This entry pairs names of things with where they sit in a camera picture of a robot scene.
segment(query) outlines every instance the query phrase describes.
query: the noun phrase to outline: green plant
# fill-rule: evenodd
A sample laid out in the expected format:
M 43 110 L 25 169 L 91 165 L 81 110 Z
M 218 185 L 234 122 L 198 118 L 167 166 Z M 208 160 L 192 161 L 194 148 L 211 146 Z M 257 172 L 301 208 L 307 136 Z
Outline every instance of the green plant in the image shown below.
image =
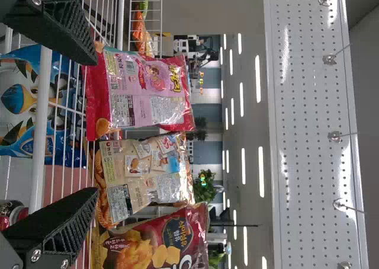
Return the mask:
M 200 180 L 202 174 L 204 175 L 204 182 L 206 183 L 204 186 Z M 210 169 L 200 171 L 198 178 L 194 181 L 194 195 L 196 203 L 210 203 L 213 201 L 217 194 L 217 191 L 213 186 L 214 176 L 215 173 L 211 172 Z

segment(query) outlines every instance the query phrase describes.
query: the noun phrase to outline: plastic packaging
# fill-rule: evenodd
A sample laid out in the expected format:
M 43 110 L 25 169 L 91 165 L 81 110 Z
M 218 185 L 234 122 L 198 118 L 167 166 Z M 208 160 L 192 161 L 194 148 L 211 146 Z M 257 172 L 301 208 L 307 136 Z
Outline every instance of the plastic packaging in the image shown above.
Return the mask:
M 167 131 L 195 129 L 184 56 L 156 60 L 110 47 L 86 74 L 87 139 L 158 124 Z
M 154 51 L 152 47 L 152 36 L 146 31 L 145 19 L 147 15 L 147 9 L 149 7 L 149 0 L 133 0 L 134 12 L 132 13 L 132 30 L 133 40 L 138 52 L 144 52 L 146 56 L 154 57 Z
M 40 55 L 41 46 L 33 45 L 0 56 L 0 155 L 22 158 L 31 158 L 33 155 Z M 50 104 L 49 112 L 46 114 L 45 164 L 51 165 L 54 159 L 55 165 L 65 164 L 71 167 L 73 164 L 74 167 L 79 167 L 82 161 L 82 166 L 85 166 L 84 151 L 81 157 L 79 147 L 82 135 L 80 119 L 76 119 L 76 128 L 74 128 L 75 115 L 71 111 L 66 112 L 53 105 L 66 106 L 67 103 L 68 108 L 79 109 L 83 99 L 82 81 L 76 78 L 78 75 L 80 77 L 79 72 L 73 63 L 70 68 L 69 59 L 64 56 L 59 72 L 60 57 L 60 54 L 53 52 Z
M 151 203 L 195 203 L 185 133 L 142 142 L 95 142 L 95 152 L 93 145 L 89 144 L 89 170 L 92 173 L 93 164 L 100 189 L 97 216 L 104 228 L 117 225 Z
M 208 269 L 205 203 L 143 223 L 100 230 L 92 230 L 93 269 Z

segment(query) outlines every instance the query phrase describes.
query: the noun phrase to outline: white wall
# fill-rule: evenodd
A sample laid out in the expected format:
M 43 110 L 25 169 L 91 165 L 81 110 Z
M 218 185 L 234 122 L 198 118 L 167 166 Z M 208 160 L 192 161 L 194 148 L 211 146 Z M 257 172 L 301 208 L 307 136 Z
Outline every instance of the white wall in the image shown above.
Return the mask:
M 362 188 L 366 215 L 368 260 L 377 268 L 379 211 L 377 206 L 379 146 L 379 7 L 350 31 L 356 118 L 359 135 Z

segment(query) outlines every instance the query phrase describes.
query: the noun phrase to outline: white panel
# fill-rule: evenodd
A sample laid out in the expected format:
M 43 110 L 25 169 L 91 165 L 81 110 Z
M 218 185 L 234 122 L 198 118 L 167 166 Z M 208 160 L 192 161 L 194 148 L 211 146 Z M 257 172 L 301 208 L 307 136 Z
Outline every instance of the white panel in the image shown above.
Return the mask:
M 275 252 L 281 254 L 281 268 L 337 268 L 342 261 L 362 268 L 359 247 L 365 244 L 359 244 L 357 228 L 363 225 L 354 211 L 333 207 L 337 198 L 351 207 L 362 198 L 354 188 L 357 170 L 349 136 L 340 144 L 327 139 L 332 131 L 355 130 L 355 111 L 348 101 L 352 98 L 347 96 L 352 78 L 345 75 L 351 68 L 349 54 L 339 54 L 334 66 L 322 61 L 346 41 L 339 0 L 328 3 L 269 0 L 269 69 L 275 97 L 275 120 L 270 124 L 277 130 L 277 149 L 272 151 L 278 156 L 278 168 L 272 171 L 279 198 L 274 206 L 280 213 L 274 220 L 280 237 L 274 239 L 281 242 L 281 252 Z

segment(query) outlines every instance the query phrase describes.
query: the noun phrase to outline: chip bag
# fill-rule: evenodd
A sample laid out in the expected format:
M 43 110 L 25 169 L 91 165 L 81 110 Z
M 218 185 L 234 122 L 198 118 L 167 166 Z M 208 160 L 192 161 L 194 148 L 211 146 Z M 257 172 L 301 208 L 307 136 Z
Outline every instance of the chip bag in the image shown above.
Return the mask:
M 89 153 L 90 173 L 94 164 L 100 189 L 97 216 L 104 228 L 117 225 L 152 203 L 195 203 L 184 132 L 142 142 L 129 139 L 90 143 Z
M 92 268 L 208 268 L 207 230 L 205 203 L 104 233 L 97 227 L 92 233 Z
M 152 59 L 105 47 L 86 76 L 87 138 L 158 124 L 167 131 L 194 130 L 184 56 Z

